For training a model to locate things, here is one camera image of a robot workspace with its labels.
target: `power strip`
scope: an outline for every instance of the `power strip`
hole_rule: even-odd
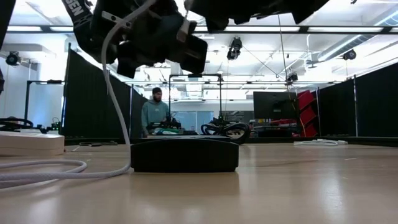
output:
[[[58,134],[0,131],[0,156],[56,156],[63,154],[64,137]]]

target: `teal shirt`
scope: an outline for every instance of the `teal shirt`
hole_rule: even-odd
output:
[[[142,128],[146,131],[146,127],[154,122],[164,121],[169,113],[169,106],[161,102],[149,100],[144,104],[141,111],[141,124]]]

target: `ceiling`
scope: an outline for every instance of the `ceiling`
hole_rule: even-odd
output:
[[[183,1],[176,0],[181,13]],[[304,20],[300,25],[306,26],[374,26],[383,18],[398,11],[398,1],[388,0],[359,0],[350,4],[350,0],[330,0],[319,11]],[[199,15],[189,13],[189,19],[197,20],[200,24],[204,20]],[[72,22],[64,9],[61,0],[17,0],[17,6],[12,15],[10,25],[62,25],[71,26]],[[294,26],[291,14],[269,16],[264,19],[252,19],[245,24],[256,26]],[[288,73],[295,72],[300,82],[330,82],[344,81],[352,75],[360,75],[380,66],[396,61],[395,52],[398,47],[398,36],[377,35],[372,39],[356,46],[355,60],[333,58],[326,62],[307,65],[307,60],[326,50],[333,50],[354,35],[336,34],[205,34],[208,42],[208,55],[205,72],[208,74],[222,73],[224,81],[284,81],[287,67]],[[244,48],[241,55],[233,61],[226,58],[228,46],[233,37],[240,37]],[[73,41],[73,37],[65,34],[8,34],[5,44],[40,44],[65,58],[65,41]],[[124,78],[125,81],[159,82],[169,79],[173,73],[186,73],[178,64],[168,62],[166,68],[141,68],[134,80]],[[138,85],[142,92],[150,95],[150,89],[156,85]],[[294,85],[296,88],[314,89],[317,85]],[[175,98],[217,98],[218,85],[200,85],[194,88],[186,85],[174,86]],[[281,84],[250,84],[223,85],[228,88],[230,98],[245,99],[253,89],[263,91],[283,91]]]

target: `black partition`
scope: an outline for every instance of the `black partition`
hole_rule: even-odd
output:
[[[398,137],[398,64],[356,79],[358,134]]]
[[[148,101],[147,98],[140,95],[134,88],[132,89],[131,98],[131,138],[141,138],[141,110],[144,103]]]
[[[323,88],[318,97],[322,136],[355,136],[354,81]]]
[[[131,87],[111,76],[126,126],[130,127]],[[61,134],[66,138],[123,138],[103,71],[70,50],[65,75]]]

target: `wooden table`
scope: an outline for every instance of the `wooden table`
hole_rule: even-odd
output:
[[[117,169],[128,160],[121,146],[80,147],[62,157],[86,161],[87,172]],[[39,158],[0,157],[0,162],[32,159]],[[397,223],[397,207],[398,150],[376,146],[247,145],[241,146],[235,173],[130,171],[111,179],[0,191],[1,224],[379,224]]]

